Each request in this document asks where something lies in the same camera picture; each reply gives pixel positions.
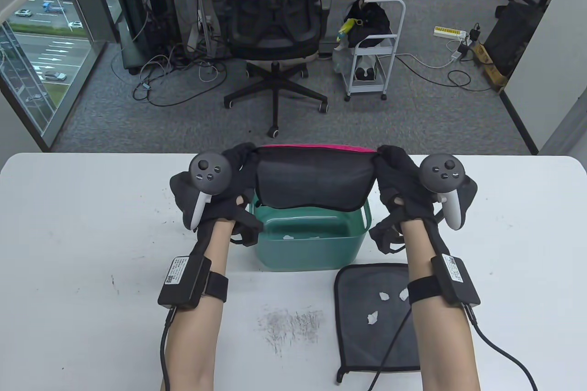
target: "yellow toy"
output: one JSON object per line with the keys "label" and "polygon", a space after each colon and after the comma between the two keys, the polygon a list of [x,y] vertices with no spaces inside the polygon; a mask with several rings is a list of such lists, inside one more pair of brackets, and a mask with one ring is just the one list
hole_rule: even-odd
{"label": "yellow toy", "polygon": [[363,20],[358,20],[357,18],[349,18],[344,22],[342,27],[338,31],[338,35],[336,35],[336,41],[340,41],[350,30],[354,27],[354,25],[363,26]]}

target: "forearm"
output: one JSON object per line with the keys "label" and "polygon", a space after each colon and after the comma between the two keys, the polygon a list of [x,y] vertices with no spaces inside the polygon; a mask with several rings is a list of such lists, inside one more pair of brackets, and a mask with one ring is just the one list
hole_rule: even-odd
{"label": "forearm", "polygon": [[[432,275],[435,253],[421,220],[402,224],[410,280]],[[464,311],[442,297],[413,303],[424,391],[479,391],[471,330]]]}
{"label": "forearm", "polygon": [[[212,261],[211,271],[226,274],[228,246],[234,222],[219,220],[214,225],[204,254]],[[224,304],[204,296],[189,311],[178,311],[167,339],[167,369],[173,391],[211,391],[214,359]]]}

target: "road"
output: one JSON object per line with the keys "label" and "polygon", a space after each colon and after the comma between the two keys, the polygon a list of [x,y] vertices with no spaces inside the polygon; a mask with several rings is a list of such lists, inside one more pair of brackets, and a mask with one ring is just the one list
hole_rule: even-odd
{"label": "road", "polygon": [[[68,29],[68,20],[69,22],[78,22],[80,20],[78,12],[76,11],[71,1],[59,0],[61,6],[65,8],[65,15],[45,12],[43,10],[43,3],[46,1],[51,2],[51,4],[54,4],[56,7],[59,7],[57,0],[28,0],[25,2],[25,4],[22,5],[21,9],[30,10],[33,12],[33,16],[17,17],[13,14],[8,19],[8,22],[15,24],[31,24],[34,26],[48,26],[53,28]],[[106,2],[108,3],[108,7],[111,8],[111,10],[120,8],[118,0],[106,0]]]}
{"label": "road", "polygon": [[43,81],[44,83],[71,84],[90,52],[90,42],[87,39],[31,33],[15,33],[15,35],[39,75],[43,72],[61,72],[67,75],[67,79],[63,82]]}

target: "black glove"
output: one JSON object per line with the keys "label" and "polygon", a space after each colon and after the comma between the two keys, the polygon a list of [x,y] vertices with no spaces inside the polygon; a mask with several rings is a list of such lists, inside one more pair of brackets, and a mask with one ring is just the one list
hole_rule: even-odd
{"label": "black glove", "polygon": [[[379,155],[373,159],[375,177],[379,184],[380,200],[390,215],[377,223],[369,235],[383,253],[396,253],[403,249],[391,249],[390,243],[403,243],[400,223],[407,220],[434,220],[432,201],[434,194],[428,191],[418,177],[418,167],[398,146],[382,145]],[[403,200],[403,205],[395,202]]]}
{"label": "black glove", "polygon": [[[212,196],[210,203],[206,204],[198,229],[212,220],[234,220],[236,224],[233,235],[241,234],[241,243],[251,246],[256,243],[258,233],[263,230],[263,224],[254,215],[245,211],[255,192],[256,169],[259,163],[256,146],[252,143],[242,143],[224,151],[222,155],[231,165],[232,180],[224,192]],[[169,184],[176,198],[176,205],[183,212],[184,226],[190,229],[199,191],[193,186],[188,171],[174,175]],[[237,205],[239,196],[244,199],[241,205]]]}

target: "green grass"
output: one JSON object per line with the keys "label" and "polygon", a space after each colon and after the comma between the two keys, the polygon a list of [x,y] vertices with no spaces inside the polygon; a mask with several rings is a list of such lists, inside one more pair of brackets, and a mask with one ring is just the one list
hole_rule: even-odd
{"label": "green grass", "polygon": [[36,24],[21,24],[9,22],[13,32],[40,33],[41,35],[57,35],[59,37],[82,37],[86,38],[84,29],[55,28],[50,26],[38,26]]}
{"label": "green grass", "polygon": [[61,101],[63,100],[63,96],[65,96],[65,93],[67,93],[69,85],[53,83],[43,83],[43,85],[49,93],[49,96],[53,101],[53,104],[55,104],[55,106],[58,107],[59,104],[61,104]]}

